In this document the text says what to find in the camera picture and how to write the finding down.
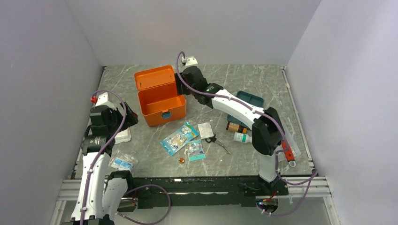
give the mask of table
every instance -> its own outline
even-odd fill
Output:
[[[142,116],[137,97],[134,74],[161,65],[122,65],[105,67],[100,89],[113,90],[138,114],[139,123],[130,127],[132,140],[117,144],[113,152],[132,155],[138,164],[132,171],[133,177],[191,177],[191,176],[239,176],[257,175],[259,156],[251,143],[233,141],[234,133],[226,130],[227,114],[199,104],[195,98],[186,96],[187,115],[157,127],[149,127]],[[209,83],[217,83],[231,94],[243,90],[262,97],[264,108],[275,108],[280,118],[297,142],[301,155],[296,158],[296,167],[289,167],[286,161],[279,163],[282,175],[309,175],[308,162],[303,137],[293,110],[286,82],[278,65],[198,65]],[[111,101],[119,103],[114,97]],[[186,121],[197,125],[200,121],[212,120],[217,138],[232,154],[214,143],[202,142],[206,158],[181,164],[179,158],[185,157],[184,148],[174,156],[169,156],[160,142],[179,129]],[[79,163],[76,178],[81,178],[83,164]]]

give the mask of white package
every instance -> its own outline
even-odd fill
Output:
[[[131,140],[131,133],[130,133],[130,127],[128,127],[124,131],[117,133],[117,135],[115,137],[115,144],[119,144],[122,142],[128,142],[130,140]]]
[[[198,124],[198,130],[201,139],[213,137],[214,133],[209,122]]]

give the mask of blue packet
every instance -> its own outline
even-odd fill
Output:
[[[166,149],[170,156],[173,156],[184,145],[186,145],[187,142],[198,135],[199,133],[195,128],[193,128],[193,126],[188,122],[185,122],[180,129],[163,139],[163,141],[161,141],[161,145]]]
[[[133,164],[129,163],[127,161],[124,161],[121,158],[115,158],[113,163],[111,164],[111,167],[117,169],[117,170],[132,170],[133,169]]]

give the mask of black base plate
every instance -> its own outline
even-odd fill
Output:
[[[230,205],[255,206],[259,195],[288,195],[285,183],[267,183],[259,176],[133,178],[135,187],[156,184],[168,193],[172,206]],[[168,206],[168,199],[155,187],[137,191],[138,209]]]

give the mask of medicine packet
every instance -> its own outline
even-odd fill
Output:
[[[187,142],[198,135],[199,133],[193,128],[193,126],[188,122],[185,122],[180,129],[163,139],[163,141],[161,141],[161,145],[166,149],[170,156],[173,156],[184,145],[186,145]]]
[[[119,150],[114,151],[109,162],[109,166],[116,170],[129,170],[132,171],[134,166],[138,163],[133,156],[121,153]]]
[[[188,150],[189,161],[195,161],[198,159],[206,158],[205,152],[203,151],[201,140],[188,142],[187,150]]]

